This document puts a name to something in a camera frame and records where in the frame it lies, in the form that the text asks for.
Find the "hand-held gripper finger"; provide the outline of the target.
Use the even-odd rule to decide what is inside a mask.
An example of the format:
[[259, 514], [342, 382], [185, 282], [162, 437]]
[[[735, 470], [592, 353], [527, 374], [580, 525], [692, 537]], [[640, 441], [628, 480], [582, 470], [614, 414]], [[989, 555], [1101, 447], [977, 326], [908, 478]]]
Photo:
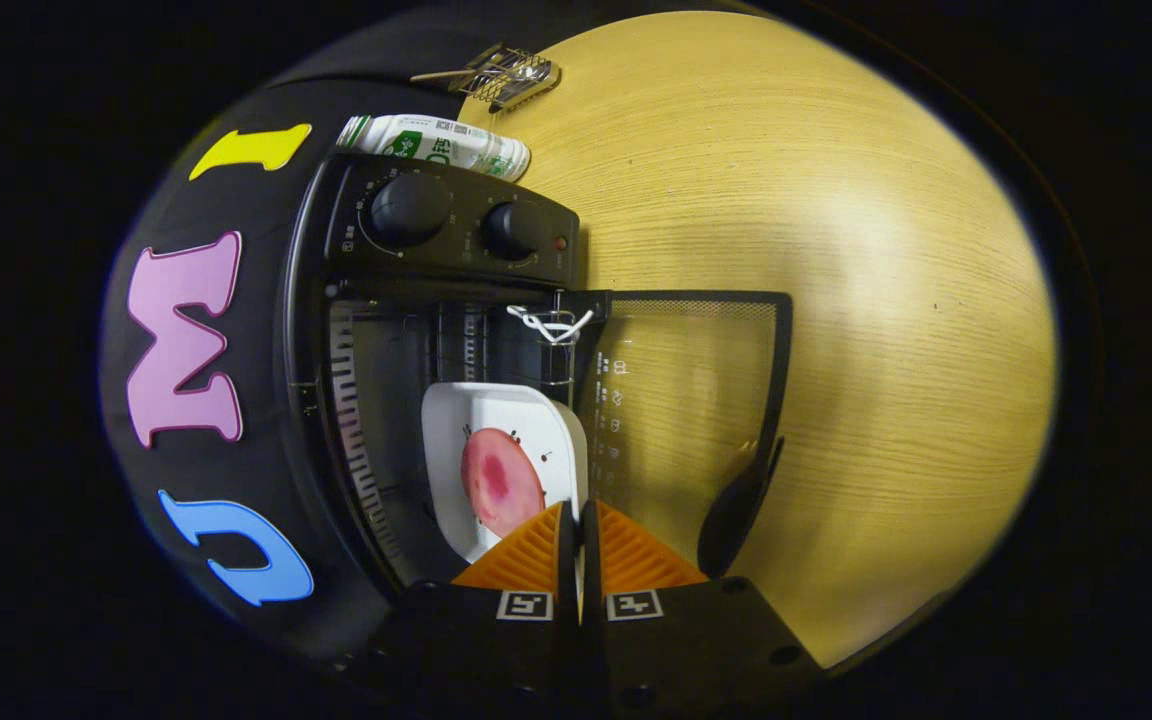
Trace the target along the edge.
[[559, 717], [579, 637], [576, 525], [550, 506], [448, 582], [407, 589], [356, 680], [391, 717]]
[[581, 511], [581, 698], [593, 717], [783, 717], [826, 670], [753, 579], [710, 578], [623, 511]]

